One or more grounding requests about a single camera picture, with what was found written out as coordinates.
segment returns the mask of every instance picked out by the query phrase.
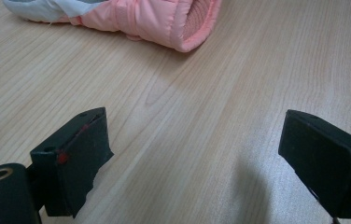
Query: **wood grain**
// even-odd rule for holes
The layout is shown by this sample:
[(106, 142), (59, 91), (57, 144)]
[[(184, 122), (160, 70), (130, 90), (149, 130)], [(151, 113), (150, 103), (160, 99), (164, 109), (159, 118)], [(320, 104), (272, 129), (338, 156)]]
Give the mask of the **wood grain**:
[(98, 106), (115, 157), (45, 224), (330, 223), (277, 147), (291, 108), (351, 133), (351, 1), (224, 0), (189, 54), (0, 1), (0, 164)]

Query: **wooden table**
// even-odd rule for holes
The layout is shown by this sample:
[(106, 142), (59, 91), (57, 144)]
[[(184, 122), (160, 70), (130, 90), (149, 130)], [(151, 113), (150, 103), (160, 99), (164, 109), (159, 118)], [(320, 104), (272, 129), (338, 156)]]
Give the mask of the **wooden table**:
[(99, 106), (115, 157), (45, 224), (330, 223), (277, 148), (290, 108), (351, 133), (351, 0), (224, 0), (189, 54), (0, 1), (0, 164)]

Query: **red stain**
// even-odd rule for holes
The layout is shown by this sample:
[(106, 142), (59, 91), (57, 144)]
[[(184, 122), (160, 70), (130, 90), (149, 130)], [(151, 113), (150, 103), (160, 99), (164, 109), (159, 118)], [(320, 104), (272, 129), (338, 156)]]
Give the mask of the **red stain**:
[(76, 19), (77, 19), (77, 22), (79, 22), (79, 25), (83, 25), (82, 17), (77, 16)]
[(88, 124), (83, 125), (81, 129), (77, 132), (77, 135), (80, 135), (81, 133), (85, 132), (89, 128)]
[(65, 152), (62, 152), (57, 156), (57, 163), (65, 164), (68, 161), (68, 155)]

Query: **red mark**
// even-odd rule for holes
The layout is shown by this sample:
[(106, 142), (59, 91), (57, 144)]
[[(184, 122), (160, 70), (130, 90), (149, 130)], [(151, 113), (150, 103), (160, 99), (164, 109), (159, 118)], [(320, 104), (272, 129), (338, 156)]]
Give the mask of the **red mark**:
[(76, 19), (77, 19), (77, 22), (79, 22), (79, 25), (83, 25), (82, 17), (77, 16)]
[(85, 124), (83, 127), (80, 129), (81, 132), (87, 130), (89, 128), (89, 125)]
[(68, 155), (65, 152), (62, 152), (57, 156), (57, 163), (65, 164), (68, 161)]

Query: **black object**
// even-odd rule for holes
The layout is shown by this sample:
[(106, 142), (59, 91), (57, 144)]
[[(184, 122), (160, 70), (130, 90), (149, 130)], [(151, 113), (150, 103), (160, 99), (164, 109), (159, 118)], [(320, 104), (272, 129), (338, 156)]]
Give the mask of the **black object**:
[(114, 154), (108, 144), (105, 108), (68, 121), (30, 152), (33, 164), (0, 165), (0, 224), (41, 223), (48, 216), (73, 216), (86, 201), (99, 168)]
[(332, 217), (351, 218), (351, 135), (289, 110), (278, 153)]

